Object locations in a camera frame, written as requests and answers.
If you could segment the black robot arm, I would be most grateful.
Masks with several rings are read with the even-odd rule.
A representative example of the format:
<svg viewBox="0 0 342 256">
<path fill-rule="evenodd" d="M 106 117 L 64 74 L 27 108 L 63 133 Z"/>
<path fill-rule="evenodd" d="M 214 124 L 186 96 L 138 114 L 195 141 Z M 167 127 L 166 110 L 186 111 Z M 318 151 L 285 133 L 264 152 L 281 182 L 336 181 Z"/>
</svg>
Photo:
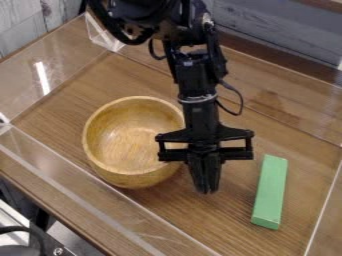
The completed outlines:
<svg viewBox="0 0 342 256">
<path fill-rule="evenodd" d="M 165 54 L 153 58 L 169 63 L 186 127 L 155 137 L 158 157 L 185 162 L 197 190 L 215 192 L 225 162 L 254 158 L 254 132 L 219 120 L 217 86 L 227 84 L 227 60 L 203 0 L 87 0 L 87 5 L 122 43 L 162 42 Z"/>
</svg>

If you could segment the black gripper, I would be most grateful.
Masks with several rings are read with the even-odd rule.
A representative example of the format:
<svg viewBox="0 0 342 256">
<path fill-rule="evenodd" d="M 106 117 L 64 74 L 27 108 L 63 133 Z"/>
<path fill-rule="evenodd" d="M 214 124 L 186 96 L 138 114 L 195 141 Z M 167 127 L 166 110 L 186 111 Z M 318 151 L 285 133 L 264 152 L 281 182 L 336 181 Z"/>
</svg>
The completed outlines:
<svg viewBox="0 0 342 256">
<path fill-rule="evenodd" d="M 158 158 L 161 161 L 185 161 L 197 190 L 206 194 L 219 188 L 222 163 L 226 160 L 251 160 L 254 158 L 254 132 L 225 126 L 219 121 L 217 100 L 182 103 L 186 127 L 178 131 L 159 134 Z M 207 155 L 205 165 L 201 156 Z"/>
</svg>

